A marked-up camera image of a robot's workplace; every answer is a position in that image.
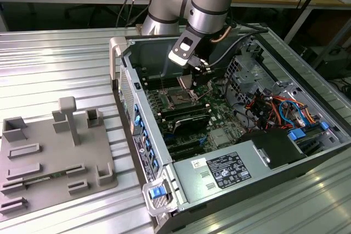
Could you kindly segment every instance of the table leg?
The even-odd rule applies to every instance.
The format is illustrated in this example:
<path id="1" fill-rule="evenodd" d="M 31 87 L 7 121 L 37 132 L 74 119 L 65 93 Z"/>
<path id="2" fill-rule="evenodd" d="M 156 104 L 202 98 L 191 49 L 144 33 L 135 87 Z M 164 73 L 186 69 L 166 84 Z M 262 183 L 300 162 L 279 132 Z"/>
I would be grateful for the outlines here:
<path id="1" fill-rule="evenodd" d="M 310 64 L 315 69 L 318 65 L 323 61 L 324 57 L 329 54 L 329 52 L 334 48 L 340 40 L 344 37 L 344 35 L 349 32 L 351 28 L 351 19 L 349 19 L 346 24 L 336 33 L 335 37 L 329 42 L 328 46 L 326 46 L 322 52 L 318 55 L 315 60 L 313 60 Z"/>
<path id="2" fill-rule="evenodd" d="M 302 24 L 306 21 L 307 17 L 311 13 L 312 9 L 305 9 L 304 12 L 301 14 L 301 16 L 298 18 L 296 23 L 291 27 L 289 33 L 286 35 L 284 38 L 284 41 L 289 44 L 297 31 L 300 29 Z"/>
<path id="3" fill-rule="evenodd" d="M 2 14 L 1 7 L 0 7 L 0 32 L 7 32 L 7 25 L 5 22 L 4 15 Z"/>

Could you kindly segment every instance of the metal table surface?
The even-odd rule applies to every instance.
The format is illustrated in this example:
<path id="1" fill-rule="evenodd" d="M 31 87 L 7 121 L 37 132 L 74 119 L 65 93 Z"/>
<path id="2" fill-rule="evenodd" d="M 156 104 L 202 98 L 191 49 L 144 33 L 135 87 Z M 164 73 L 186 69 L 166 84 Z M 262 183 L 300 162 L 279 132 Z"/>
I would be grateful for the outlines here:
<path id="1" fill-rule="evenodd" d="M 115 105 L 109 79 L 109 39 L 133 30 L 9 32 L 0 35 L 0 120 L 51 118 L 57 99 L 73 95 L 78 110 L 98 107 L 114 157 L 119 185 L 0 223 L 1 233 L 154 233 Z M 348 121 L 349 102 L 335 96 L 309 65 L 265 39 Z M 285 73 L 265 61 L 284 79 Z M 217 212 L 178 231 L 186 233 L 351 233 L 351 150 L 310 173 Z"/>

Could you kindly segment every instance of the warning sticker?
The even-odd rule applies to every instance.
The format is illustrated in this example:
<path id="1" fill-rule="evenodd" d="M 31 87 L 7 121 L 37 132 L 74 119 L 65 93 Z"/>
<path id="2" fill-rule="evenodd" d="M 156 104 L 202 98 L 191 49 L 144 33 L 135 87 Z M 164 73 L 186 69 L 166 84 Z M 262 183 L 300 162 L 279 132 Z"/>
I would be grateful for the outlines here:
<path id="1" fill-rule="evenodd" d="M 208 160 L 207 165 L 218 187 L 221 189 L 225 189 L 226 187 L 233 186 L 251 178 L 250 173 L 237 152 Z"/>

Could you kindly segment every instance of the blue release button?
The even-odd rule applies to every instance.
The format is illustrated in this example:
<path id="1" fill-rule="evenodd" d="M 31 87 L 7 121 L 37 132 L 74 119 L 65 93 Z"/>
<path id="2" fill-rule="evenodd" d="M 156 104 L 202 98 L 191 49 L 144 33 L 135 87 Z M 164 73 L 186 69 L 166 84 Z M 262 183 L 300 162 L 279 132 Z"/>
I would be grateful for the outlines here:
<path id="1" fill-rule="evenodd" d="M 294 130 L 290 131 L 288 136 L 290 137 L 291 140 L 295 141 L 299 138 L 306 136 L 306 134 L 303 132 L 303 130 L 301 128 L 298 128 L 298 129 L 294 129 Z"/>
<path id="2" fill-rule="evenodd" d="M 151 143 L 150 143 L 150 140 L 147 139 L 147 140 L 146 140 L 146 150 L 147 150 L 147 151 L 150 151 L 150 149 L 151 149 Z"/>
<path id="3" fill-rule="evenodd" d="M 328 125 L 326 122 L 321 122 L 321 123 L 320 123 L 320 126 L 322 126 L 322 128 L 323 128 L 324 130 L 328 130 L 328 129 L 329 129 L 329 125 Z"/>
<path id="4" fill-rule="evenodd" d="M 151 198 L 155 199 L 155 198 L 165 196 L 167 193 L 164 186 L 159 186 L 154 189 L 150 189 L 150 194 L 151 194 Z"/>
<path id="5" fill-rule="evenodd" d="M 136 116 L 135 120 L 134 120 L 134 124 L 135 125 L 140 125 L 140 122 L 141 122 L 141 117 L 140 115 Z"/>

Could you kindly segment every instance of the blue latch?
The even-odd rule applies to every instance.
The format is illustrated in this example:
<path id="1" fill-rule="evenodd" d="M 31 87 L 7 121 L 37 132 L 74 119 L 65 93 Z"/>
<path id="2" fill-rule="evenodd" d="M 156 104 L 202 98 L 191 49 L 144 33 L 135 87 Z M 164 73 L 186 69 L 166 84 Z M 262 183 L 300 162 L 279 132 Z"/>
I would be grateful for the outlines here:
<path id="1" fill-rule="evenodd" d="M 305 137 L 306 134 L 301 128 L 298 128 L 290 131 L 290 133 L 287 136 L 289 136 L 291 140 L 295 141 L 299 138 Z"/>
<path id="2" fill-rule="evenodd" d="M 149 140 L 149 139 L 147 139 L 145 144 L 146 144 L 146 150 L 147 150 L 147 151 L 150 151 L 150 149 L 151 149 L 151 143 L 150 143 L 150 140 Z"/>
<path id="3" fill-rule="evenodd" d="M 140 122 L 141 122 L 141 117 L 140 117 L 140 115 L 137 115 L 135 120 L 134 120 L 135 126 L 140 125 Z"/>
<path id="4" fill-rule="evenodd" d="M 322 128 L 323 128 L 324 130 L 328 130 L 328 129 L 329 129 L 329 125 L 328 125 L 326 122 L 321 122 L 321 123 L 320 123 L 320 126 L 322 126 Z"/>
<path id="5" fill-rule="evenodd" d="M 152 199 L 163 197 L 167 194 L 164 186 L 159 186 L 154 189 L 150 189 L 150 195 Z"/>
<path id="6" fill-rule="evenodd" d="M 156 169 L 156 171 L 158 170 L 158 161 L 157 160 L 154 160 L 153 161 L 153 166 L 154 168 Z"/>

